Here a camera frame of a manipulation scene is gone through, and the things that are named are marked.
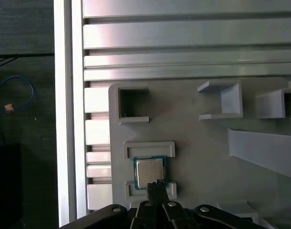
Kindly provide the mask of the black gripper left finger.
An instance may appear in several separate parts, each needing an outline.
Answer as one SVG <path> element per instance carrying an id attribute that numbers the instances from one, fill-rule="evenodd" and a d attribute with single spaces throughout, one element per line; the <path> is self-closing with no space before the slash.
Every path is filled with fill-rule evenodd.
<path id="1" fill-rule="evenodd" d="M 62 229 L 154 229 L 158 209 L 157 183 L 147 185 L 147 199 L 137 208 L 126 209 L 111 204 L 76 221 L 61 226 Z"/>

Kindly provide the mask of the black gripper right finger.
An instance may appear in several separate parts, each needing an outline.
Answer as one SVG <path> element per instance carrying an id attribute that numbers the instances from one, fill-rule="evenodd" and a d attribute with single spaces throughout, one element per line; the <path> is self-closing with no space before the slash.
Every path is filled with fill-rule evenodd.
<path id="1" fill-rule="evenodd" d="M 168 222 L 175 229 L 262 229 L 256 223 L 210 205 L 190 210 L 168 197 L 164 183 L 157 184 L 157 195 Z"/>

